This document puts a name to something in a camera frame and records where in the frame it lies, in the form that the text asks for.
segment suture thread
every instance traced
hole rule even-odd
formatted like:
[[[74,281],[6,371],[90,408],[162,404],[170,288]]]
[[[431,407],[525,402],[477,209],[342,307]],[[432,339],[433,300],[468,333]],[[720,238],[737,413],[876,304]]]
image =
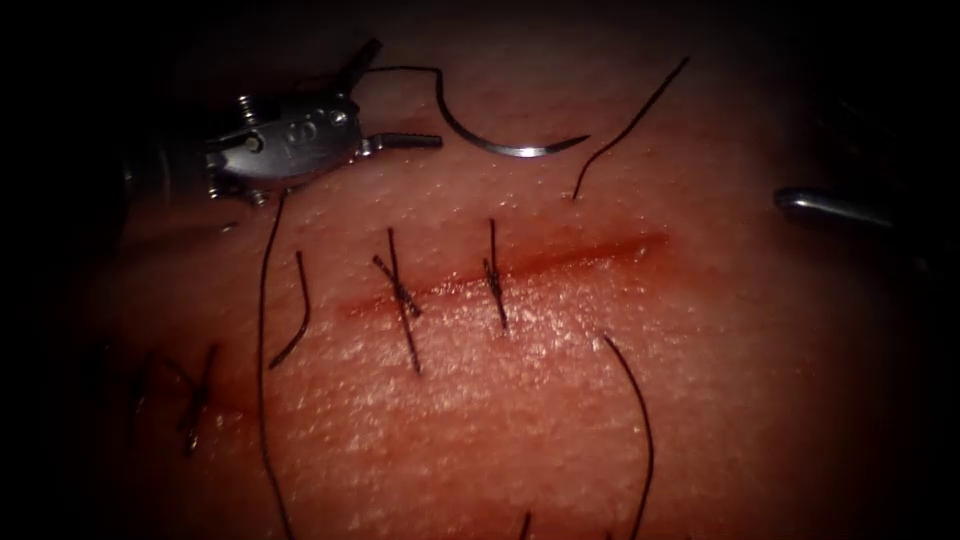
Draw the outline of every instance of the suture thread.
[[[549,154],[556,154],[557,152],[566,150],[571,146],[580,144],[590,137],[589,135],[580,135],[578,137],[572,137],[570,139],[565,139],[563,141],[545,146],[507,146],[503,144],[497,144],[471,132],[465,128],[463,124],[458,122],[456,118],[454,118],[453,113],[450,112],[450,109],[447,107],[447,102],[443,97],[443,71],[440,68],[428,66],[384,66],[369,69],[367,70],[367,73],[385,71],[419,71],[433,73],[436,76],[435,93],[437,108],[440,109],[440,115],[443,116],[443,119],[447,122],[447,125],[450,126],[450,129],[456,132],[457,135],[462,137],[470,144],[482,148],[488,152],[521,158],[540,157]]]
[[[592,156],[590,156],[590,159],[588,159],[587,162],[584,163],[583,168],[580,169],[580,176],[577,177],[577,185],[573,189],[573,197],[571,197],[572,200],[574,201],[577,200],[577,196],[580,194],[580,187],[583,184],[583,176],[587,174],[587,169],[590,167],[590,164],[593,163],[594,160],[596,160],[598,157],[603,155],[605,152],[613,148],[617,143],[622,141],[623,138],[626,137],[631,131],[633,131],[633,128],[637,125],[640,119],[643,118],[647,114],[647,111],[649,111],[650,108],[653,107],[653,104],[656,103],[658,99],[660,99],[660,96],[663,95],[663,92],[667,89],[668,86],[670,86],[670,83],[673,82],[673,79],[676,78],[676,76],[679,75],[681,71],[683,71],[683,68],[686,67],[687,62],[689,61],[690,61],[689,56],[681,60],[680,64],[677,67],[673,68],[673,71],[671,71],[670,74],[667,75],[667,78],[664,79],[662,83],[660,83],[660,86],[656,89],[656,91],[654,91],[654,93],[650,95],[650,97],[647,99],[647,102],[644,103],[643,107],[640,109],[640,112],[638,112],[636,116],[633,117],[633,120],[630,120],[630,123],[627,124],[627,127],[624,128],[624,130],[621,131],[619,135],[614,137],[612,141],[604,145],[603,148],[601,148],[600,150],[597,150],[597,152]]]
[[[303,270],[303,252],[301,251],[297,251],[297,270],[300,272],[300,294],[303,296],[303,322],[300,324],[300,330],[297,330],[296,335],[287,343],[287,346],[270,361],[269,369],[279,366],[280,362],[286,360],[293,353],[310,325],[310,291],[307,289],[307,274]]]
[[[650,415],[647,413],[647,402],[643,398],[643,392],[640,391],[640,384],[637,383],[637,378],[634,377],[633,372],[630,370],[630,365],[627,364],[623,353],[621,353],[620,349],[613,343],[610,336],[604,334],[603,339],[607,342],[607,345],[610,346],[610,349],[613,350],[613,354],[617,356],[617,361],[620,362],[620,367],[623,368],[623,371],[627,374],[627,378],[630,379],[630,384],[633,386],[633,393],[636,395],[637,402],[640,404],[640,411],[643,413],[643,430],[647,441],[647,477],[643,481],[643,493],[640,495],[637,515],[636,518],[634,518],[633,528],[630,530],[630,536],[628,537],[630,540],[633,540],[637,537],[637,532],[640,531],[640,520],[643,519],[643,510],[647,505],[647,496],[650,494],[650,482],[653,481],[653,431],[650,428]],[[612,539],[609,532],[607,533],[607,539]]]
[[[533,514],[527,510],[527,513],[523,515],[523,527],[520,528],[520,540],[527,540],[527,534],[530,533],[530,520],[533,519]]]
[[[287,200],[287,193],[280,194],[280,202],[277,205],[277,214],[273,218],[273,228],[270,230],[270,237],[267,239],[267,247],[263,252],[263,265],[260,268],[260,302],[257,306],[257,419],[260,435],[260,458],[263,462],[263,470],[270,482],[270,488],[273,490],[274,499],[277,501],[277,509],[280,513],[280,520],[283,523],[283,531],[287,540],[293,540],[293,527],[290,525],[290,516],[287,514],[286,506],[283,503],[283,494],[280,491],[280,481],[277,479],[277,473],[273,470],[270,463],[270,447],[267,443],[267,415],[264,404],[264,328],[267,311],[267,266],[270,263],[270,253],[273,251],[273,241],[277,237],[277,229],[280,227],[280,218],[283,217],[283,207]]]

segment interrupted suture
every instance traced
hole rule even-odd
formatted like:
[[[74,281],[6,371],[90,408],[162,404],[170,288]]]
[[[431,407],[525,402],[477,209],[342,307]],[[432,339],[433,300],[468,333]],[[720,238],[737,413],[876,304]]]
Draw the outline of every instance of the interrupted suture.
[[[497,302],[497,313],[500,315],[500,326],[507,328],[507,312],[503,309],[503,289],[500,287],[500,271],[497,269],[497,223],[490,218],[490,259],[483,259],[483,272],[487,276],[490,292]]]
[[[187,402],[187,410],[183,412],[180,421],[177,423],[177,432],[186,431],[186,443],[183,447],[183,455],[190,457],[197,448],[197,423],[200,421],[200,413],[210,400],[210,371],[213,369],[213,360],[217,356],[217,345],[211,345],[207,353],[207,360],[203,364],[203,374],[200,381],[194,381],[190,374],[173,360],[164,359],[164,365],[170,368],[180,380],[190,389],[190,401]]]
[[[650,494],[650,483],[653,481],[653,431],[650,427],[650,415],[647,413],[647,402],[643,398],[643,392],[640,391],[640,384],[637,383],[637,378],[633,375],[630,365],[627,364],[627,360],[623,357],[623,353],[620,352],[620,349],[613,342],[613,339],[611,339],[610,336],[604,334],[603,340],[607,342],[607,345],[613,351],[613,354],[616,355],[617,361],[620,363],[620,367],[623,368],[627,378],[630,379],[630,386],[633,388],[633,393],[637,397],[637,403],[640,405],[640,412],[643,413],[643,433],[646,437],[647,443],[647,476],[643,480],[643,492],[640,494],[640,504],[637,506],[637,514],[633,520],[633,528],[630,529],[630,536],[627,537],[630,540],[633,540],[637,537],[637,532],[640,530],[640,521],[643,519],[643,510],[647,505],[647,496]],[[613,538],[610,532],[607,532],[607,538]]]
[[[148,352],[133,374],[133,378],[127,383],[127,443],[130,445],[136,442],[137,418],[147,400],[147,373],[149,373],[150,364],[153,363],[153,357],[154,353]]]
[[[623,140],[624,137],[626,137],[627,135],[630,134],[631,131],[633,131],[633,128],[636,127],[638,122],[640,122],[640,119],[643,118],[647,114],[647,112],[650,110],[650,108],[653,107],[653,104],[656,103],[658,99],[660,99],[660,96],[662,96],[664,91],[666,91],[667,87],[670,86],[670,83],[673,82],[673,79],[675,79],[677,75],[679,75],[680,72],[683,71],[683,68],[686,67],[689,61],[690,61],[689,56],[681,60],[680,64],[677,65],[677,67],[673,68],[673,71],[671,71],[667,75],[667,78],[665,78],[663,82],[660,83],[660,86],[653,92],[653,94],[650,95],[650,97],[647,99],[647,102],[644,103],[643,107],[640,108],[640,112],[638,112],[636,116],[633,117],[633,120],[630,120],[630,123],[627,124],[627,127],[624,128],[619,135],[614,137],[612,141],[605,144],[603,148],[601,148],[600,150],[597,150],[596,153],[590,156],[590,159],[588,159],[587,162],[583,164],[583,168],[580,169],[580,176],[577,177],[577,185],[573,188],[573,197],[571,197],[572,200],[574,201],[577,200],[577,196],[580,195],[580,187],[583,185],[583,177],[584,175],[587,174],[587,169],[590,167],[590,164],[593,163],[598,157],[605,154],[608,150],[616,146],[620,141]]]
[[[414,317],[419,317],[423,311],[414,303],[413,298],[400,281],[400,267],[397,264],[397,249],[393,243],[393,227],[387,228],[387,240],[390,243],[390,265],[387,268],[383,259],[379,255],[373,256],[373,264],[383,272],[390,284],[393,285],[393,298],[397,301],[397,308],[400,310],[400,323],[403,325],[403,334],[407,338],[407,347],[410,349],[410,362],[413,364],[413,370],[417,376],[421,374],[420,356],[417,353],[417,344],[413,340],[413,331],[410,329],[410,320],[407,318],[407,310]]]
[[[307,327],[310,326],[310,290],[307,288],[307,274],[303,269],[302,251],[297,251],[297,272],[300,275],[300,294],[303,296],[303,322],[300,323],[300,329],[297,330],[293,338],[273,357],[273,360],[270,361],[270,369],[279,366],[281,362],[290,356],[290,353],[297,348],[297,344],[303,339],[303,335],[307,333]]]

